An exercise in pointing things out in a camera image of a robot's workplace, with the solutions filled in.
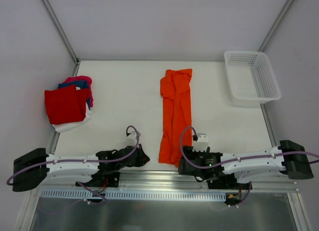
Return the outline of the orange t shirt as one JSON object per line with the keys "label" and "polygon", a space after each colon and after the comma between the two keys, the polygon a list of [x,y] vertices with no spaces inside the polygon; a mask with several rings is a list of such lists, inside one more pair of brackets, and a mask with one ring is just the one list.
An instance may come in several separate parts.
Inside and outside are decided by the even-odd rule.
{"label": "orange t shirt", "polygon": [[163,108],[163,134],[159,162],[178,167],[182,157],[179,141],[182,132],[192,125],[191,89],[192,69],[167,70],[160,80]]}

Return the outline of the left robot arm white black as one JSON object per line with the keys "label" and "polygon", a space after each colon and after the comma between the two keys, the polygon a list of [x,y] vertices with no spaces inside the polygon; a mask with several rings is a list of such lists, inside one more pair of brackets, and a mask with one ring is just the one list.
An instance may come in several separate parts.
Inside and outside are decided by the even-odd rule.
{"label": "left robot arm white black", "polygon": [[25,192],[43,184],[71,183],[76,186],[116,188],[120,170],[140,168],[150,161],[141,145],[99,151],[82,157],[61,157],[37,148],[13,162],[13,177],[7,184],[14,192]]}

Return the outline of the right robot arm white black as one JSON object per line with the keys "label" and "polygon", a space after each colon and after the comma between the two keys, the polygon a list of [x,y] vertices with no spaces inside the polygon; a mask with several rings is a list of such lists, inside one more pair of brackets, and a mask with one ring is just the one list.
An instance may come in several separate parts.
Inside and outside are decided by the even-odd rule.
{"label": "right robot arm white black", "polygon": [[291,180],[308,180],[314,177],[309,154],[305,148],[290,140],[279,146],[252,153],[213,153],[206,135],[194,139],[193,146],[182,147],[178,173],[207,182],[214,190],[248,190],[251,182],[286,176]]}

